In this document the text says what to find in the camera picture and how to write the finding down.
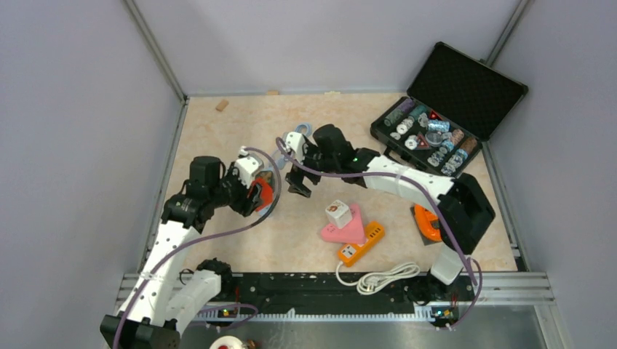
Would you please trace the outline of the pink triangular power strip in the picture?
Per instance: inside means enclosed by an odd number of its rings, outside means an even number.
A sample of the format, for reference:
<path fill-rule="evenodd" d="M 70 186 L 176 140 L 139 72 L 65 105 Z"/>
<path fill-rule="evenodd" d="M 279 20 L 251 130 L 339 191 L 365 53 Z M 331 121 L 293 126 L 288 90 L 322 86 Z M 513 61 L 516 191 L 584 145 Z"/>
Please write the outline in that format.
<path fill-rule="evenodd" d="M 352 221 L 342 229 L 327 224 L 320 232 L 322 240 L 341 244 L 364 244 L 367 240 L 358 204 L 351 204 Z"/>

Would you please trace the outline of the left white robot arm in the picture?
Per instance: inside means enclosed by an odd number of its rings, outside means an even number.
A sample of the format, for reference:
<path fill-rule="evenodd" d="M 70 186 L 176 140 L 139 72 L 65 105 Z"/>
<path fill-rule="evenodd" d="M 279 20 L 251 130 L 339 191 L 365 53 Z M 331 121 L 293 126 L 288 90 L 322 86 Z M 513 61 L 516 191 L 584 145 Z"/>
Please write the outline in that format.
<path fill-rule="evenodd" d="M 229 207 L 243 217 L 263 206 L 264 168 L 256 155 L 241 151 L 229 166 L 215 156 L 197 156 L 188 179 L 164 203 L 150 255 L 117 314 L 106 315 L 100 333 L 110 348 L 177 348 L 186 327 L 212 298 L 225 300 L 233 281 L 221 272 L 198 270 L 174 292 L 190 246 L 216 209 Z"/>

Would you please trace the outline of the white cube socket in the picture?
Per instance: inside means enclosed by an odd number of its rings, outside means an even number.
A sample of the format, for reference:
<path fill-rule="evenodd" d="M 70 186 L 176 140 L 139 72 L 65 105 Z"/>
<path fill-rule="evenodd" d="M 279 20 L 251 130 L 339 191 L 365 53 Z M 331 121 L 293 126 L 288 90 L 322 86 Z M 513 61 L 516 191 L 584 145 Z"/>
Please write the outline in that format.
<path fill-rule="evenodd" d="M 331 204 L 327 205 L 325 214 L 330 224 L 334 225 L 337 229 L 344 228 L 353 219 L 349 205 L 341 200 L 334 200 Z"/>

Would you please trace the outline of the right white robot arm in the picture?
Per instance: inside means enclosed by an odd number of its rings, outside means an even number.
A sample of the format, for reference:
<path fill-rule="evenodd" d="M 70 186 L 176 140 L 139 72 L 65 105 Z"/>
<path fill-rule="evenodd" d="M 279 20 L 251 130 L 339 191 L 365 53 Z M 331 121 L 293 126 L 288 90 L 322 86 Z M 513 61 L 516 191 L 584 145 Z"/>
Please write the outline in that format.
<path fill-rule="evenodd" d="M 311 139 L 288 132 L 276 139 L 276 146 L 292 163 L 286 176 L 291 193 L 308 198 L 311 190 L 304 185 L 305 179 L 317 185 L 323 177 L 340 178 L 393 194 L 435 214 L 444 246 L 426 280 L 433 298 L 447 299 L 461 271 L 473 271 L 469 256 L 495 219 L 495 210 L 474 176 L 432 175 L 372 149 L 355 148 L 333 124 L 318 128 Z"/>

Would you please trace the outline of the red cube socket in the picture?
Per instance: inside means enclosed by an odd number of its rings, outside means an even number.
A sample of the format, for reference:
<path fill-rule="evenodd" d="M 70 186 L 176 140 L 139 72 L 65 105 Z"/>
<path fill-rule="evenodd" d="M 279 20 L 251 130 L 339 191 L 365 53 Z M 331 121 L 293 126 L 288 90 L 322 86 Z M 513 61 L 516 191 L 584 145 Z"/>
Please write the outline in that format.
<path fill-rule="evenodd" d="M 274 187 L 270 180 L 264 179 L 263 177 L 258 177 L 254 181 L 254 184 L 260 189 L 260 204 L 255 211 L 259 214 L 264 214 L 266 209 L 268 209 L 274 201 Z"/>

